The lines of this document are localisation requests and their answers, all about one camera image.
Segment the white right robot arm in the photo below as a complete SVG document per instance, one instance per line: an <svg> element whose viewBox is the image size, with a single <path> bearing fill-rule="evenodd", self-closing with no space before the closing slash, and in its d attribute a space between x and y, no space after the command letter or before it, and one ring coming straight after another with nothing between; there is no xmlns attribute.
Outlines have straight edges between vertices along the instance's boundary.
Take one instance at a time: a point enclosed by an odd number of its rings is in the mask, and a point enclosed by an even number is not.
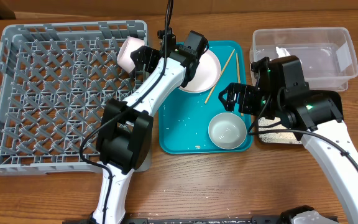
<svg viewBox="0 0 358 224"><path fill-rule="evenodd" d="M310 90L300 59L264 57L250 66L255 86L230 83L218 98L226 111L279 118L280 133L293 133L313 156L333 188L349 223L358 223L358 152L335 91Z"/></svg>

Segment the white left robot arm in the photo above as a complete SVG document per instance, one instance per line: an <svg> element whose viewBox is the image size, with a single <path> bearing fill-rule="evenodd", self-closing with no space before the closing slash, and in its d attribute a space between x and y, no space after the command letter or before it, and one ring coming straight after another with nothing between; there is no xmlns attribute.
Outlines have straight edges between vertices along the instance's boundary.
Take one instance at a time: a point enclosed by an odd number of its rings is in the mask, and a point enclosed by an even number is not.
<svg viewBox="0 0 358 224"><path fill-rule="evenodd" d="M96 139L103 180L90 223L122 222L131 177L135 170L145 168L154 116L174 89L187 86L194 78L209 47L204 35L195 31L182 44L176 42L171 29L160 30L157 35L163 42L159 50L128 37L118 53L117 64L124 71L144 67L150 75L123 100L106 103Z"/></svg>

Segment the pile of rice grains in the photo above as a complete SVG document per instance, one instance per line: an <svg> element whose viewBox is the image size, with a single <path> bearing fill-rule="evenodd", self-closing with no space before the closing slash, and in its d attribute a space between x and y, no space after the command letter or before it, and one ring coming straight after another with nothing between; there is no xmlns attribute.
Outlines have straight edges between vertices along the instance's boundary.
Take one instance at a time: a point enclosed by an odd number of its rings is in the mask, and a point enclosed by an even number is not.
<svg viewBox="0 0 358 224"><path fill-rule="evenodd" d="M279 122L281 122L280 118L271 120L262 117L258 121L257 132L285 129L284 126L278 124ZM293 133L268 133L258 135L258 138L261 142L266 144L301 144Z"/></svg>

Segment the small white plate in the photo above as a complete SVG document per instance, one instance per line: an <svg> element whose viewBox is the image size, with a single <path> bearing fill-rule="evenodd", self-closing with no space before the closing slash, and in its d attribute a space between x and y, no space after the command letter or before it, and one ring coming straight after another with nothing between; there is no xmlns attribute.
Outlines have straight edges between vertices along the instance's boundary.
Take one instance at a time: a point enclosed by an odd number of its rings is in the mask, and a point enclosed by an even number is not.
<svg viewBox="0 0 358 224"><path fill-rule="evenodd" d="M131 59L131 53L144 46L142 39L128 37L120 48L117 56L117 64L127 73L131 73L135 69L135 63Z"/></svg>

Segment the grey bowl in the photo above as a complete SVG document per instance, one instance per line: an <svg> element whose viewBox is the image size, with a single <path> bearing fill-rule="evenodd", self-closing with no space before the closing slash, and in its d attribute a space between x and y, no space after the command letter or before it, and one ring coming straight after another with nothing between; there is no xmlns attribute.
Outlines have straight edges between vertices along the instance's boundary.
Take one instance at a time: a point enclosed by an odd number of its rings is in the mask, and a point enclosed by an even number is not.
<svg viewBox="0 0 358 224"><path fill-rule="evenodd" d="M236 114L220 113L209 122L208 136L217 147L233 150L246 140L247 126Z"/></svg>

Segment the white and red wrapper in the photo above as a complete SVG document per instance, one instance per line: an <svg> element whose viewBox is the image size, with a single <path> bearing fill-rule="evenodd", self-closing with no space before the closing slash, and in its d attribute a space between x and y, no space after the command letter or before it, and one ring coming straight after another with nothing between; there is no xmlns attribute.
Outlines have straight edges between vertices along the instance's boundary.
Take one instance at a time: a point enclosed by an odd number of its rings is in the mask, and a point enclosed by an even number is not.
<svg viewBox="0 0 358 224"><path fill-rule="evenodd" d="M291 55L290 52L284 47L276 47L275 50L278 58L288 57Z"/></svg>

